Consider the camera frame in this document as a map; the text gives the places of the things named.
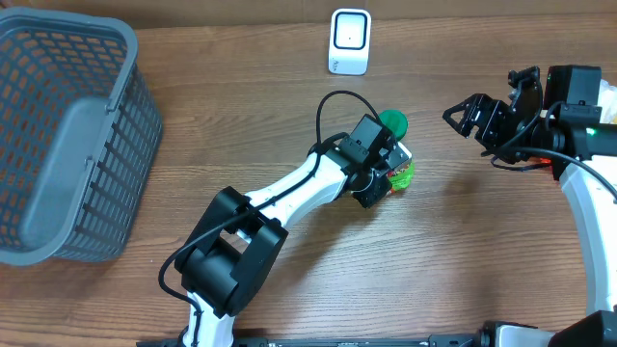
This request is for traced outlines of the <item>green candy bag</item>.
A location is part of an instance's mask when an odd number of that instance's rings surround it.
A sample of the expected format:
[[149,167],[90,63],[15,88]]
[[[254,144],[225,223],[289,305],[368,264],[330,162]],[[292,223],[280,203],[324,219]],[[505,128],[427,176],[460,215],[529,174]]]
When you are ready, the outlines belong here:
[[391,188],[389,189],[389,192],[393,194],[395,192],[407,189],[410,186],[414,175],[415,175],[415,164],[414,163],[407,164],[403,166],[402,168],[392,173],[389,173],[388,179],[389,179],[389,183],[391,184]]

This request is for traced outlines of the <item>white brown cookie bag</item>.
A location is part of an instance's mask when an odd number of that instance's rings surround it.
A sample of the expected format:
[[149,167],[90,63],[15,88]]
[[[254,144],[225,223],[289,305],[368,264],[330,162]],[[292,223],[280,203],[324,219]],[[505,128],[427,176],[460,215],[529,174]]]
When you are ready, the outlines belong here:
[[602,107],[600,123],[616,124],[617,88],[606,80],[601,80],[598,105]]

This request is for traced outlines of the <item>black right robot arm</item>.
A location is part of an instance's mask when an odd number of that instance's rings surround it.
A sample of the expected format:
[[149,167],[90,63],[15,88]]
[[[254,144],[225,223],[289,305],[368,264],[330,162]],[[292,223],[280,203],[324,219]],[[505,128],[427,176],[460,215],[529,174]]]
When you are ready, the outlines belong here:
[[443,119],[485,148],[494,167],[549,168],[573,213],[587,280],[585,316],[551,333],[487,321],[468,346],[613,346],[616,343],[616,126],[602,120],[602,71],[592,66],[512,70],[508,102],[476,93]]

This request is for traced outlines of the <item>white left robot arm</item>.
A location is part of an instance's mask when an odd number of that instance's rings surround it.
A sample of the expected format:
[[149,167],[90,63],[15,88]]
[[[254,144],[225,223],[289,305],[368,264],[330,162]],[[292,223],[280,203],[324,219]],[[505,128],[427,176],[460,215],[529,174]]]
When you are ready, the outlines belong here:
[[388,113],[365,115],[279,181],[246,194],[221,190],[174,261],[191,304],[181,345],[231,345],[234,318],[265,282],[288,228],[346,192],[364,208],[386,196],[394,169],[410,157],[399,143],[407,128]]

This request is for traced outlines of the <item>green capped bottle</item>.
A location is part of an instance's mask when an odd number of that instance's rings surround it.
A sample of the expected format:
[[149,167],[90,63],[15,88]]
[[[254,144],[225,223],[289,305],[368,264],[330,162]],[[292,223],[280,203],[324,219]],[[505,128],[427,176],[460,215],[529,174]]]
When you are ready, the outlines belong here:
[[385,110],[379,115],[381,123],[387,127],[397,141],[401,141],[409,128],[407,117],[399,110]]

